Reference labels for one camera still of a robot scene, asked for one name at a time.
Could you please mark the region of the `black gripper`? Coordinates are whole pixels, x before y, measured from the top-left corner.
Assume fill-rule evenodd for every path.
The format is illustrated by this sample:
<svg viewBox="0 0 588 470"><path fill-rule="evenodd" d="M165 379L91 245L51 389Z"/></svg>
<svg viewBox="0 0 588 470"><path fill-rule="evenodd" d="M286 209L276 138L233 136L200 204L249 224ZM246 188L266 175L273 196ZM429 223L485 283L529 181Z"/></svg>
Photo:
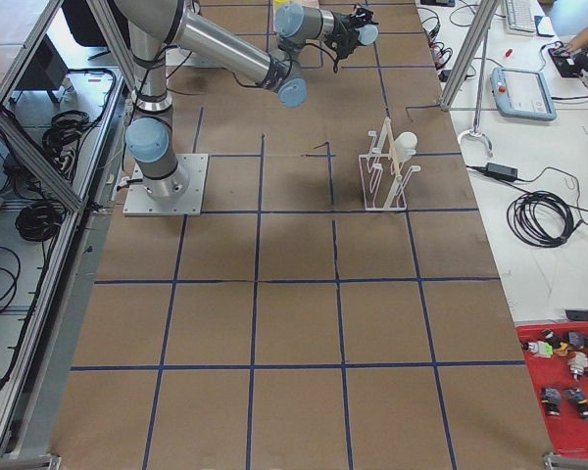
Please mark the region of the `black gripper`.
<svg viewBox="0 0 588 470"><path fill-rule="evenodd" d="M354 6L353 13L333 13L334 27L330 33L331 49L355 49L360 46L357 28L362 24L376 24L373 11L360 4Z"/></svg>

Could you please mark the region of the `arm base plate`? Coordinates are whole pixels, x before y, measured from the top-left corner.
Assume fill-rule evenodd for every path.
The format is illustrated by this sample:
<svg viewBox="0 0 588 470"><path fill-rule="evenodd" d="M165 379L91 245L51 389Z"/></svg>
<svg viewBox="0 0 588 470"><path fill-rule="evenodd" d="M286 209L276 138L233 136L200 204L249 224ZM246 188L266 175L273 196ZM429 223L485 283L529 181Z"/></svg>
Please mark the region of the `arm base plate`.
<svg viewBox="0 0 588 470"><path fill-rule="evenodd" d="M130 184L123 205L128 216L200 215L208 173L208 154L177 154L175 173L161 180L143 175L135 164L132 178L141 182Z"/></svg>

